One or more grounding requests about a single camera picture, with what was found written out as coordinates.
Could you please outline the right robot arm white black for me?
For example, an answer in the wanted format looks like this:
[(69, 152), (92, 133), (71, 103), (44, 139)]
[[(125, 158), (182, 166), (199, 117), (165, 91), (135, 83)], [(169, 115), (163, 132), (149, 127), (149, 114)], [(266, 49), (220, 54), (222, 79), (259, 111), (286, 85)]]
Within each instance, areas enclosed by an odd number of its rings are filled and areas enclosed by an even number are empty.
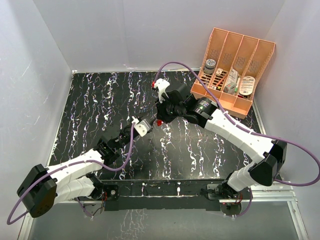
[(170, 83), (158, 79), (152, 84), (158, 92), (157, 120), (166, 124), (182, 117), (191, 124), (220, 135), (246, 153), (250, 164), (230, 173), (227, 178), (208, 194), (233, 199), (252, 185), (271, 186), (284, 164), (287, 143), (256, 136), (255, 132), (240, 122), (232, 124), (228, 114), (221, 111), (207, 97), (195, 98), (185, 84), (172, 89)]

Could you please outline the red key tag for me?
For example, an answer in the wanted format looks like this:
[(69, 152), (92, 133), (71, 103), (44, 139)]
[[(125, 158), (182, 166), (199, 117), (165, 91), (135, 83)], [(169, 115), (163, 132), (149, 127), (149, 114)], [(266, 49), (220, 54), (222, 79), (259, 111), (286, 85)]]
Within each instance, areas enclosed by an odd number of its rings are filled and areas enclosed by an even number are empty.
[(161, 125), (162, 125), (162, 120), (157, 119), (157, 120), (156, 120), (156, 124), (157, 124), (157, 126), (161, 126)]

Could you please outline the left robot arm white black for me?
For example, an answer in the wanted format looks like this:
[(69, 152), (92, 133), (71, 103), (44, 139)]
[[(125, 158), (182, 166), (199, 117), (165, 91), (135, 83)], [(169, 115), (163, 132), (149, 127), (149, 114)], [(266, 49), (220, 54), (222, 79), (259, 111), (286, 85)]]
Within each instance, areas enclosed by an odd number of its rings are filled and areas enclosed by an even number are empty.
[(132, 123), (118, 137), (101, 138), (94, 148), (74, 159), (49, 167), (35, 165), (17, 190), (17, 203), (23, 204), (32, 218), (38, 218), (69, 199), (99, 199), (104, 188), (94, 180), (94, 173), (101, 169), (110, 172), (124, 169), (131, 158), (134, 139), (147, 132), (141, 124)]

